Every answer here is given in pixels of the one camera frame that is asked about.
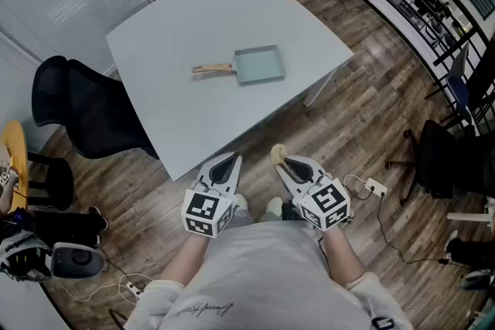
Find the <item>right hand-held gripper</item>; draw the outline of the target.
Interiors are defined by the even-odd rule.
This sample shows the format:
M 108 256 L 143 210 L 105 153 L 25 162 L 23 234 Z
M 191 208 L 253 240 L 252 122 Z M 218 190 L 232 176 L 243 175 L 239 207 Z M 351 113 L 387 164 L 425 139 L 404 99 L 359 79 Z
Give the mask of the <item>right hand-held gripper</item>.
M 329 173 L 321 175 L 321 165 L 301 155 L 288 155 L 285 164 L 275 166 L 292 203 L 301 217 L 321 231 L 350 218 L 350 197 L 342 183 Z

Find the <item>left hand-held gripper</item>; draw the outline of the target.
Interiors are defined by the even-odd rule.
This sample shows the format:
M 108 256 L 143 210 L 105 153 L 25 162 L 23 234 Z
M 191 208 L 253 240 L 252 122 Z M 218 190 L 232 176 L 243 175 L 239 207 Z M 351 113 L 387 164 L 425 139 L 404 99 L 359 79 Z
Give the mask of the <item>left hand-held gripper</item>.
M 186 190 L 181 217 L 186 231 L 217 238 L 234 217 L 234 207 L 241 175 L 242 155 L 223 153 L 205 162 L 191 188 Z M 226 192 L 207 185 L 227 182 Z

